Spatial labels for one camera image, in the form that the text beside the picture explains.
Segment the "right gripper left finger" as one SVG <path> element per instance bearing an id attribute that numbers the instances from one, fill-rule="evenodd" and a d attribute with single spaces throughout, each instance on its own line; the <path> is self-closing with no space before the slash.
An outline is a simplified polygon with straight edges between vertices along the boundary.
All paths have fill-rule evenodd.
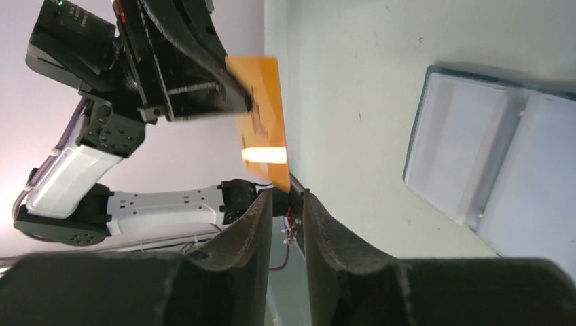
<path id="1" fill-rule="evenodd" d="M 272 213 L 267 190 L 187 255 L 26 256 L 1 278 L 1 324 L 263 325 Z"/>

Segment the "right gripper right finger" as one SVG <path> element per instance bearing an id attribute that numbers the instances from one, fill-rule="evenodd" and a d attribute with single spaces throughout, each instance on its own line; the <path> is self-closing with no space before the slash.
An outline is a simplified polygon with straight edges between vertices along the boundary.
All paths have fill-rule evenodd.
<path id="1" fill-rule="evenodd" d="M 546 259 L 400 259 L 303 193 L 313 325 L 574 325 L 575 285 Z"/>

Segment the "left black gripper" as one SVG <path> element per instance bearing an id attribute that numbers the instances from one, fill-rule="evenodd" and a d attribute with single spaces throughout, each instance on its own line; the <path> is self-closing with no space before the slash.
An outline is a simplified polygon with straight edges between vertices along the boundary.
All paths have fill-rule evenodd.
<path id="1" fill-rule="evenodd" d="M 79 93 L 109 101 L 150 124 L 253 109 L 247 87 L 226 67 L 212 1 L 113 1 L 114 22 L 86 10 L 80 29 L 89 67 L 106 90 L 82 82 Z"/>

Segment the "orange credit card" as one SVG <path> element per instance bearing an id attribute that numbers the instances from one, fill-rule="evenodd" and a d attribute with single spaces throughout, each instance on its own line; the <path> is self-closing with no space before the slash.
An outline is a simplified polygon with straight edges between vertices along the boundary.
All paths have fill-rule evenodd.
<path id="1" fill-rule="evenodd" d="M 273 56 L 229 56 L 228 71 L 246 86 L 253 108 L 236 116 L 245 168 L 284 192 L 291 189 L 278 61 Z"/>

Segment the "blue card holder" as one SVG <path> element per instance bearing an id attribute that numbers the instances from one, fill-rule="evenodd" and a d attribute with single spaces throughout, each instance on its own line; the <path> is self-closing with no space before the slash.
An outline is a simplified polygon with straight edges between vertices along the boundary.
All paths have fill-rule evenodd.
<path id="1" fill-rule="evenodd" d="M 575 275 L 575 92 L 427 68 L 403 182 L 503 258 Z"/>

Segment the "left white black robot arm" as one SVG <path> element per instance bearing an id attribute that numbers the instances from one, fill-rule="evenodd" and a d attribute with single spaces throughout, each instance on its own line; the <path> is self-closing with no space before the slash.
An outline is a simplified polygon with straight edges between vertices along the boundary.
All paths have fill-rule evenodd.
<path id="1" fill-rule="evenodd" d="M 254 184 L 217 183 L 240 161 L 236 120 L 256 112 L 227 66 L 212 1 L 113 1 L 101 18 L 44 1 L 26 65 L 80 100 L 12 213 L 42 242 L 96 245 L 185 222 L 229 224 Z"/>

